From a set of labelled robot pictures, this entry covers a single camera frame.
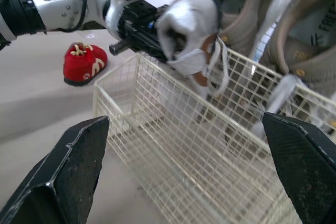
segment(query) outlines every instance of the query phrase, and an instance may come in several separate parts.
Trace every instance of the shoe sole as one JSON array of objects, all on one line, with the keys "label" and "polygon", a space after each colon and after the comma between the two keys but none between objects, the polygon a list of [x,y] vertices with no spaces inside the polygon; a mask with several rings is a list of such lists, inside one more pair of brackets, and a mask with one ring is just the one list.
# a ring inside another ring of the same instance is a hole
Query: shoe sole
[{"label": "shoe sole", "polygon": [[74,86],[74,87],[82,87],[90,83],[97,75],[102,73],[106,67],[103,67],[93,78],[85,80],[85,81],[71,81],[64,77],[64,82],[68,85]]}]

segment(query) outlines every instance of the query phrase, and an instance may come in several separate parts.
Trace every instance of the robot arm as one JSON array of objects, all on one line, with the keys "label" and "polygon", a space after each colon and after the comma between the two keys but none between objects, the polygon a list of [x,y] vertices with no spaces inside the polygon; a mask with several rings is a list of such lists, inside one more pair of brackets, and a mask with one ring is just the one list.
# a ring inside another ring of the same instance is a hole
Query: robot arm
[{"label": "robot arm", "polygon": [[143,0],[0,0],[0,45],[41,31],[69,33],[93,20],[121,40],[120,20],[128,6],[138,1]]}]

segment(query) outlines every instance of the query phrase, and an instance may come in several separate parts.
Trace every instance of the white shoe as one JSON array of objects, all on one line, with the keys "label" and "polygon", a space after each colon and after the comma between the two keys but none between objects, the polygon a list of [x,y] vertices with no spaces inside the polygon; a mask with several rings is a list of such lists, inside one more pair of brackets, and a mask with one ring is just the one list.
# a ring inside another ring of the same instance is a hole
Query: white shoe
[{"label": "white shoe", "polygon": [[[221,93],[229,82],[227,48],[217,37],[219,21],[214,0],[176,0],[156,23],[169,67],[160,66],[198,99]],[[222,62],[220,71],[216,65]],[[165,108],[184,122],[194,120],[203,107],[173,83],[160,85],[159,91]]]}]

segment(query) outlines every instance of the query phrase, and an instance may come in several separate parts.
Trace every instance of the wire mesh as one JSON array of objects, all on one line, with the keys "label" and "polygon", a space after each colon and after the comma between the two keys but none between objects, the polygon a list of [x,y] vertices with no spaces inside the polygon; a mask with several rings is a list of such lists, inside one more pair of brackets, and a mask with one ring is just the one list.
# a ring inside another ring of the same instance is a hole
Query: wire mesh
[{"label": "wire mesh", "polygon": [[[229,57],[231,90],[210,103],[150,60],[133,57],[96,83],[95,115],[110,117],[109,144],[170,223],[300,223],[268,145],[248,122],[232,119],[246,118],[243,105],[251,99],[242,91],[256,97],[263,89],[259,98],[267,101],[281,76],[232,51]],[[271,85],[240,86],[234,75],[244,66]]]}]

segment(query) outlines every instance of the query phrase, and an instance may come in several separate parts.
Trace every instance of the paw print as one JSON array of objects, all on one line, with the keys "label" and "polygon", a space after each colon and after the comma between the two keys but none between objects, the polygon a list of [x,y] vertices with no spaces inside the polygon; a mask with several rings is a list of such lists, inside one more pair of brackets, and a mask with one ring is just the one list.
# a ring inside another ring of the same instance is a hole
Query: paw print
[{"label": "paw print", "polygon": [[90,74],[89,73],[84,74],[83,78],[84,78],[84,80],[89,80],[90,79]]}]

